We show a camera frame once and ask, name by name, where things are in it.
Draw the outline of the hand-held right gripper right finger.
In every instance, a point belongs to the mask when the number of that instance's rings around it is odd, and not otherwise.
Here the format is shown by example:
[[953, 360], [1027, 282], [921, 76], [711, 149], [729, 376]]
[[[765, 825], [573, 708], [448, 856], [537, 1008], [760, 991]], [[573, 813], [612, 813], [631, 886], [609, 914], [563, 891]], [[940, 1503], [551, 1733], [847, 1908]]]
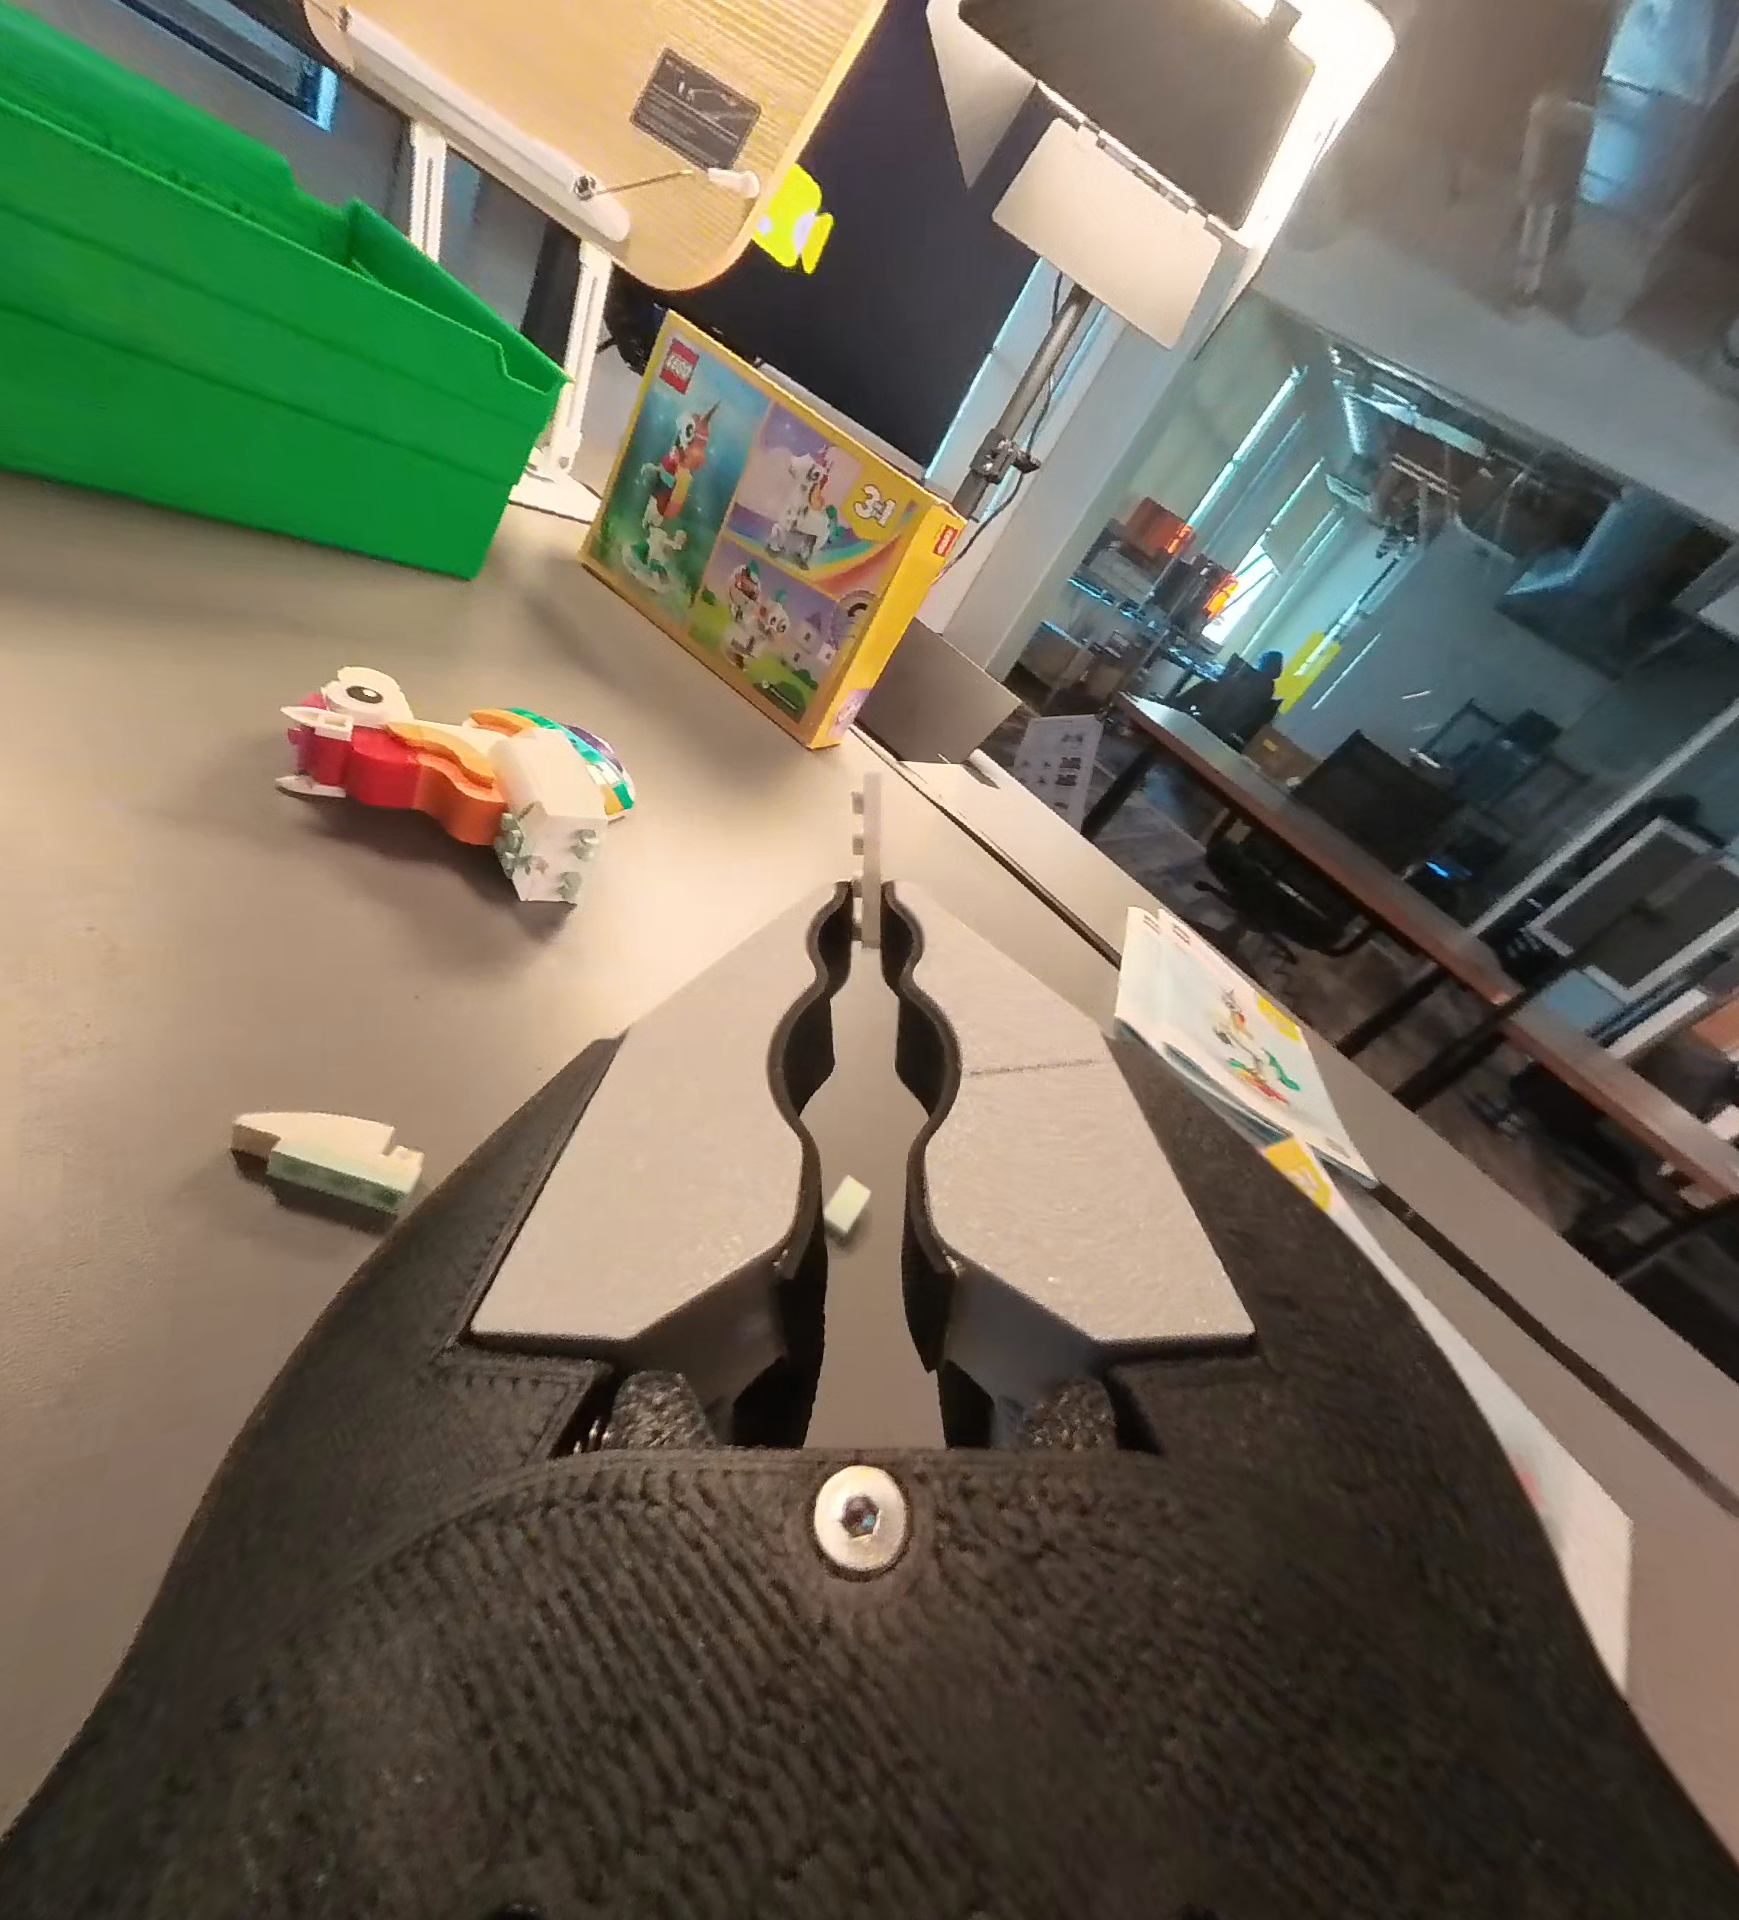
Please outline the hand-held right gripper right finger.
[[902, 1311], [948, 1445], [1074, 1379], [1237, 1359], [1254, 1327], [1096, 1020], [912, 882], [881, 887], [905, 1156]]

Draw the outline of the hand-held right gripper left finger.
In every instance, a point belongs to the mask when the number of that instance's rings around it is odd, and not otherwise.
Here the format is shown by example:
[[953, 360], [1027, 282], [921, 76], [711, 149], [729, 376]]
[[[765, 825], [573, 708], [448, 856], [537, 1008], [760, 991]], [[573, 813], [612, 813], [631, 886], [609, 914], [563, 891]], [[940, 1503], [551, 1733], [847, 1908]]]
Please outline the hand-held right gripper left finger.
[[480, 1347], [687, 1379], [734, 1445], [804, 1445], [828, 1242], [805, 1109], [855, 897], [813, 891], [635, 1023], [511, 1231]]

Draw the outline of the lego instruction booklet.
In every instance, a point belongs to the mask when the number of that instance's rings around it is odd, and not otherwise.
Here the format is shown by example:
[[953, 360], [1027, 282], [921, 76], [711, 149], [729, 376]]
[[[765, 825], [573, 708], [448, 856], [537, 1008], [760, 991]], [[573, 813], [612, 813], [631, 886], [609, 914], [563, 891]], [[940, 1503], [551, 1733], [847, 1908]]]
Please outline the lego instruction booklet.
[[1175, 1071], [1286, 1178], [1379, 1186], [1336, 1110], [1305, 1031], [1164, 910], [1125, 913], [1116, 1034]]

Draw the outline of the white and green lego piece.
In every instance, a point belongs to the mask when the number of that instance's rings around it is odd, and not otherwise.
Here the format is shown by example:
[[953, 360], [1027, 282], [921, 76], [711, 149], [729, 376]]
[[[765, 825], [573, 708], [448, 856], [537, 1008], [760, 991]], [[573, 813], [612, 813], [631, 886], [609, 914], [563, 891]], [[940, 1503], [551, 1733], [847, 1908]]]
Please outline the white and green lego piece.
[[393, 1124], [343, 1113], [241, 1113], [230, 1153], [289, 1196], [371, 1219], [394, 1219], [424, 1175]]

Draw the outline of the colourful lego animal model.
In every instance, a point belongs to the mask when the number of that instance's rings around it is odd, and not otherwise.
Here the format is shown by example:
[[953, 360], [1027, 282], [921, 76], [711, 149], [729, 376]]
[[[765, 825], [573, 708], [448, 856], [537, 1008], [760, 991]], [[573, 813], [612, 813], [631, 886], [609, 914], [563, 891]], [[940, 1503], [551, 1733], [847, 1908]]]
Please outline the colourful lego animal model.
[[426, 720], [374, 668], [340, 668], [284, 706], [283, 723], [283, 794], [422, 816], [491, 854], [520, 903], [574, 906], [605, 831], [637, 805], [627, 765], [596, 735], [526, 708]]

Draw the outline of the long brown table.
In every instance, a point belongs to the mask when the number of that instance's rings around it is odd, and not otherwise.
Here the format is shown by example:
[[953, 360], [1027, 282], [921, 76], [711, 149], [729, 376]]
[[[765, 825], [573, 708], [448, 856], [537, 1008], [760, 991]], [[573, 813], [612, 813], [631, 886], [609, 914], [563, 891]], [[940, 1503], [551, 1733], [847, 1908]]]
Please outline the long brown table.
[[1300, 854], [1336, 864], [1336, 878], [1379, 919], [1381, 937], [1409, 950], [1418, 975], [1368, 1020], [1336, 1040], [1343, 1058], [1360, 1055], [1409, 1020], [1440, 985], [1463, 987], [1480, 1004], [1480, 1023], [1442, 1046], [1406, 1083], [1395, 1100], [1410, 1110], [1426, 1109], [1440, 1091], [1457, 1086], [1500, 1046], [1518, 1052], [1528, 1069], [1546, 1071], [1583, 1106], [1606, 1118], [1620, 1136], [1645, 1148], [1707, 1202], [1739, 1196], [1739, 1148], [1719, 1140], [1610, 1048], [1553, 1016], [1536, 993], [1524, 993], [1500, 966], [1496, 954], [1467, 927], [1421, 898], [1406, 879], [1391, 879], [1364, 866], [1350, 849], [1299, 820], [1293, 794], [1269, 780], [1237, 747], [1207, 732], [1195, 718], [1160, 702], [1120, 694], [1112, 716], [1129, 726], [1136, 753], [1084, 817], [1084, 833], [1096, 839], [1120, 806], [1141, 789], [1152, 765], [1168, 762], [1202, 785], [1218, 805], [1215, 837], [1237, 837], [1265, 825]]

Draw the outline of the white printed sign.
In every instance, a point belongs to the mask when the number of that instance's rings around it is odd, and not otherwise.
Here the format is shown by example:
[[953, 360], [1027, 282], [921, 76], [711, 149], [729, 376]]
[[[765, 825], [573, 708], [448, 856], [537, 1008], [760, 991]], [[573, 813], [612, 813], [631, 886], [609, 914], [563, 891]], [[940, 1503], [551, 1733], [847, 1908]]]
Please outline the white printed sign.
[[1007, 765], [1011, 778], [1070, 829], [1084, 829], [1102, 746], [1102, 716], [1034, 716]]

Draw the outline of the black office chair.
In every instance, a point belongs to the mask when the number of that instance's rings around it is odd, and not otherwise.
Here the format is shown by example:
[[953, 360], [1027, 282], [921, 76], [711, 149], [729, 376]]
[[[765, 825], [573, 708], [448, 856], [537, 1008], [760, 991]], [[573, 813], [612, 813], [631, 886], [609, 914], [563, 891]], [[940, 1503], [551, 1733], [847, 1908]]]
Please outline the black office chair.
[[[1463, 810], [1457, 780], [1351, 732], [1293, 789], [1300, 823], [1325, 831], [1332, 849], [1406, 879], [1437, 847]], [[1264, 944], [1274, 958], [1299, 952], [1350, 958], [1379, 931], [1371, 910], [1336, 878], [1336, 864], [1300, 854], [1265, 825], [1218, 837], [1198, 887], [1229, 910], [1211, 931], [1225, 958]]]

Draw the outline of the metal storage shelf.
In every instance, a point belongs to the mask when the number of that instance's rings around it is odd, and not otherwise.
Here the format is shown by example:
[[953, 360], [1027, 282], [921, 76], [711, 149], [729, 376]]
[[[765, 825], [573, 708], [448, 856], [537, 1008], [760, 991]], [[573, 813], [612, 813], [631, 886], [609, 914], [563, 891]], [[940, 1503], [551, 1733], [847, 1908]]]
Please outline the metal storage shelf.
[[1188, 517], [1140, 493], [1110, 517], [1070, 575], [1080, 597], [1074, 637], [1104, 694], [1164, 691], [1223, 672], [1218, 616], [1238, 574], [1218, 562]]

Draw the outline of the black light stand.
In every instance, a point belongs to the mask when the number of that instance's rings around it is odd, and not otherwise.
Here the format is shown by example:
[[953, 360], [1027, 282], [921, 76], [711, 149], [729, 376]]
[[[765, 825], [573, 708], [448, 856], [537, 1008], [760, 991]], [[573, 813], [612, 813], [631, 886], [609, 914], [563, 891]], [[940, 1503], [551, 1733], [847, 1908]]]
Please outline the black light stand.
[[1027, 481], [1039, 469], [1034, 438], [1096, 312], [1096, 298], [1089, 287], [1070, 277], [1058, 282], [1057, 293], [1047, 329], [953, 493], [950, 509], [967, 527], [983, 521], [991, 497], [1006, 484]]

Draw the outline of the dark partition panel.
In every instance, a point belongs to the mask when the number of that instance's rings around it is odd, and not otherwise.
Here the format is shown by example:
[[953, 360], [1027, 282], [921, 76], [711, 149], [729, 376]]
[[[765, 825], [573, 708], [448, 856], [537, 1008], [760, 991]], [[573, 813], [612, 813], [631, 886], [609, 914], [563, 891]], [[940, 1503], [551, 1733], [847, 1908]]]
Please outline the dark partition panel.
[[1028, 97], [961, 176], [925, 2], [890, 2], [800, 168], [832, 231], [811, 274], [749, 244], [668, 308], [926, 469], [1034, 254], [994, 224], [1051, 111]]

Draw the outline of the green plastic bin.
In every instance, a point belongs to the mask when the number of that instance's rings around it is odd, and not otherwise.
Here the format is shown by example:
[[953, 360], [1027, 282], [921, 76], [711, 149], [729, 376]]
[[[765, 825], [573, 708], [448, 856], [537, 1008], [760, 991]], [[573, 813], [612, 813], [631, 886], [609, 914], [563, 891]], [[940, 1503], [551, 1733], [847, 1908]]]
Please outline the green plastic bin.
[[374, 207], [0, 2], [0, 469], [468, 581], [563, 387]]

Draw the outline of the yellow sticker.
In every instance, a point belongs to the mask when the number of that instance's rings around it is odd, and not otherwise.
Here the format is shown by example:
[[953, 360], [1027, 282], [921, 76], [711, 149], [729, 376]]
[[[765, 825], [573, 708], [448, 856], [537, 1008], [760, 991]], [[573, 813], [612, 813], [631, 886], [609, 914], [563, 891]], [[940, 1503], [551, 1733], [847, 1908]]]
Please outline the yellow sticker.
[[760, 204], [749, 248], [785, 271], [813, 274], [832, 234], [832, 211], [804, 165], [791, 165], [773, 197]]

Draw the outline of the studio light panel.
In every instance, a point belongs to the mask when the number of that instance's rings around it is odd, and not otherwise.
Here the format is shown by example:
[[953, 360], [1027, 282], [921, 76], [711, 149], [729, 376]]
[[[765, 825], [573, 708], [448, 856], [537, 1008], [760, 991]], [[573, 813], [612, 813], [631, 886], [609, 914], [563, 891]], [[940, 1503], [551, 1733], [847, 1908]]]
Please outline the studio light panel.
[[1159, 347], [1242, 285], [1395, 54], [1377, 2], [930, 2], [972, 180], [1047, 127], [994, 224]]

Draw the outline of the wooden desk with white frame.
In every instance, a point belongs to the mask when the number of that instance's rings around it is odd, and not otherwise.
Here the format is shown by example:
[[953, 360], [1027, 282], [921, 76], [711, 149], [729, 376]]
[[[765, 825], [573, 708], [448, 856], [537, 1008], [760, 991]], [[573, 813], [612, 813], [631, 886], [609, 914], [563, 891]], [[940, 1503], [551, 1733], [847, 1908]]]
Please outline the wooden desk with white frame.
[[440, 259], [460, 154], [573, 236], [567, 387], [511, 504], [592, 521], [573, 462], [615, 277], [687, 293], [752, 243], [881, 2], [301, 2], [316, 54], [410, 134], [410, 236]]

